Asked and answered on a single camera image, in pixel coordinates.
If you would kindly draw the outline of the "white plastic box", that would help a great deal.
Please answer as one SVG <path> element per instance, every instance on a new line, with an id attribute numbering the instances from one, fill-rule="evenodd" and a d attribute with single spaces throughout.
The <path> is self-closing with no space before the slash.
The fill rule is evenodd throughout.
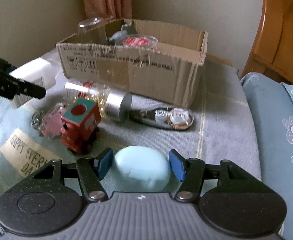
<path id="1" fill-rule="evenodd" d="M 13 70 L 11 76 L 22 79 L 45 89 L 50 89 L 55 85 L 55 74 L 51 63 L 41 57 L 30 61 L 21 67 Z"/>

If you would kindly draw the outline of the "light blue oval case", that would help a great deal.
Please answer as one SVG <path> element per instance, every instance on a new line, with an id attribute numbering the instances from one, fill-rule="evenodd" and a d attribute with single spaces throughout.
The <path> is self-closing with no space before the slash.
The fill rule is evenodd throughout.
<path id="1" fill-rule="evenodd" d="M 158 150 L 129 146 L 114 155 L 112 177 L 126 192 L 160 192 L 170 180 L 168 159 Z"/>

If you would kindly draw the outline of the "pink keychain charm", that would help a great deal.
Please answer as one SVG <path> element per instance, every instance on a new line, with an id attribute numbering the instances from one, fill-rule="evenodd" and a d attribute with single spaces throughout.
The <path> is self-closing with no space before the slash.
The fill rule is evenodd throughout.
<path id="1" fill-rule="evenodd" d="M 36 112 L 32 116 L 31 126 L 40 137 L 53 139 L 58 137 L 62 129 L 61 116 L 65 114 L 67 106 L 59 102 L 47 113 L 44 111 Z"/>

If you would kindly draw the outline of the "wooden headboard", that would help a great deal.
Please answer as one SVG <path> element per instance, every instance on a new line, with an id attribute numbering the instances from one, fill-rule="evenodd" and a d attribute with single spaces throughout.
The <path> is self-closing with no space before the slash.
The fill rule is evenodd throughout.
<path id="1" fill-rule="evenodd" d="M 261 20 L 242 76 L 250 72 L 293 84 L 293 0 L 263 0 Z"/>

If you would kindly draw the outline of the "glass bottle silver cap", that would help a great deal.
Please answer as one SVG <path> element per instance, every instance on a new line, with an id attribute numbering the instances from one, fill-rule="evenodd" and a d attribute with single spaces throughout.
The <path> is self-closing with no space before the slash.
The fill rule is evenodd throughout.
<path id="1" fill-rule="evenodd" d="M 128 92 L 101 83 L 69 81 L 65 83 L 62 97 L 69 105 L 82 98 L 98 104 L 102 118 L 125 121 L 132 103 Z"/>

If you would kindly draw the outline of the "clear glass cup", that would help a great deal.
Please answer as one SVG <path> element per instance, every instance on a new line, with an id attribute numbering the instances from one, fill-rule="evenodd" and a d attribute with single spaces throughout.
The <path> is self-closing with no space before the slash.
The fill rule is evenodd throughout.
<path id="1" fill-rule="evenodd" d="M 107 45 L 105 21 L 100 17 L 81 21 L 78 23 L 78 37 L 81 43 Z"/>

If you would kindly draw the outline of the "clear jar red lid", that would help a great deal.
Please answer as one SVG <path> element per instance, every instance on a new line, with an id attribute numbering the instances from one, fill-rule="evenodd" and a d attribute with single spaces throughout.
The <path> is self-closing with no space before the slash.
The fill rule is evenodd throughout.
<path id="1" fill-rule="evenodd" d="M 157 50 L 157 38 L 149 35 L 131 34 L 118 40 L 116 46 Z"/>

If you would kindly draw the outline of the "red toy train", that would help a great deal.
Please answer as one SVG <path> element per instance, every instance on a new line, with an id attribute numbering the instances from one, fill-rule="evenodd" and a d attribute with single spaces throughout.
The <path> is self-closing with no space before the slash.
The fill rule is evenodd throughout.
<path id="1" fill-rule="evenodd" d="M 93 101 L 78 98 L 61 116 L 61 121 L 61 142 L 74 154 L 89 154 L 99 134 L 99 106 Z"/>

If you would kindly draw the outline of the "brown cardboard box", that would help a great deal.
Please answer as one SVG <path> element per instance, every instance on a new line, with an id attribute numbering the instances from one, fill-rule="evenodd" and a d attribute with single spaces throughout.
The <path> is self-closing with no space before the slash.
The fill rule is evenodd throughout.
<path id="1" fill-rule="evenodd" d="M 133 23 L 140 35 L 157 38 L 157 50 L 81 43 L 73 34 L 56 44 L 65 77 L 191 106 L 205 63 L 208 32 L 165 22 L 117 19 L 105 22 L 106 36 L 125 23 Z"/>

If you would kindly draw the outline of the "grey hippo figurine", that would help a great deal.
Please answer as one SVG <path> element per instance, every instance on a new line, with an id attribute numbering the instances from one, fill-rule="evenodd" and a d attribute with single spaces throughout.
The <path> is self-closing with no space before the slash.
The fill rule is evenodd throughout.
<path id="1" fill-rule="evenodd" d="M 121 26 L 119 31 L 116 31 L 111 37 L 108 38 L 108 42 L 110 45 L 115 45 L 115 43 L 122 38 L 135 34 L 137 34 L 137 31 L 133 23 L 125 23 Z"/>

